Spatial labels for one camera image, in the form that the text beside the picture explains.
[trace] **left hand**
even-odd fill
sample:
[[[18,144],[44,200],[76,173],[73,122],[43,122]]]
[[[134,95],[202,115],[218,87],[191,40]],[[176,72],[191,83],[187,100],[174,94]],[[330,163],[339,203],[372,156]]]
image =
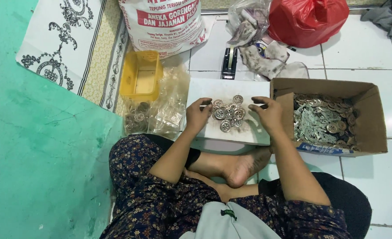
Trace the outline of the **left hand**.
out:
[[[212,114],[211,101],[211,98],[200,98],[187,108],[187,126],[185,131],[192,132],[196,136],[205,127],[208,118]]]

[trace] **red plastic bag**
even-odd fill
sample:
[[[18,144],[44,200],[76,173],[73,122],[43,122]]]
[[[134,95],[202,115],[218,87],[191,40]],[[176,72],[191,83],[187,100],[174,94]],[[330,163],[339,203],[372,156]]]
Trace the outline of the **red plastic bag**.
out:
[[[308,48],[339,32],[348,14],[345,0],[272,0],[268,31],[276,41]]]

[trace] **pile of metal pieces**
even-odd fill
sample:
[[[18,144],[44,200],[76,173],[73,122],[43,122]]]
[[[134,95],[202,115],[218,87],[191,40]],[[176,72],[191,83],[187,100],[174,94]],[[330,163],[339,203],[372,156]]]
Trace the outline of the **pile of metal pieces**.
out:
[[[130,103],[128,111],[124,115],[125,131],[130,133],[146,133],[149,126],[150,104],[147,102]]]
[[[349,99],[294,95],[294,137],[298,142],[360,151],[355,141],[358,113]]]
[[[241,95],[235,95],[233,103],[225,105],[223,101],[216,100],[212,107],[212,117],[221,120],[220,130],[224,133],[230,132],[232,127],[240,127],[246,111],[240,106],[243,103]]]

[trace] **person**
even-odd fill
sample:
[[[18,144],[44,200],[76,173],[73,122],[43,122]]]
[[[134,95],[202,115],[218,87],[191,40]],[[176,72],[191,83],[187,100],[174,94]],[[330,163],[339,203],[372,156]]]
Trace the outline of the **person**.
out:
[[[212,113],[212,99],[201,98],[187,108],[186,128],[175,142],[138,134],[113,146],[117,199],[100,238],[364,238],[367,197],[330,174],[310,172],[284,131],[280,104],[252,100],[249,108],[274,141],[279,179],[244,185],[268,163],[269,146],[237,156],[190,147]],[[227,184],[209,179],[214,176]]]

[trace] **hand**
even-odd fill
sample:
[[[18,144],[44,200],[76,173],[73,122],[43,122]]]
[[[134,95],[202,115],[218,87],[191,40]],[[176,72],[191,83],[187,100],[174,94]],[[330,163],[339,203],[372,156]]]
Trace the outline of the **hand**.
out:
[[[264,104],[262,106],[249,105],[249,109],[259,115],[261,124],[268,134],[283,130],[283,124],[281,123],[283,109],[277,101],[263,96],[252,97],[252,100],[254,104]]]
[[[196,136],[205,127],[208,118],[212,114],[211,101],[211,98],[200,98],[187,108],[187,126],[185,131],[192,132]]]

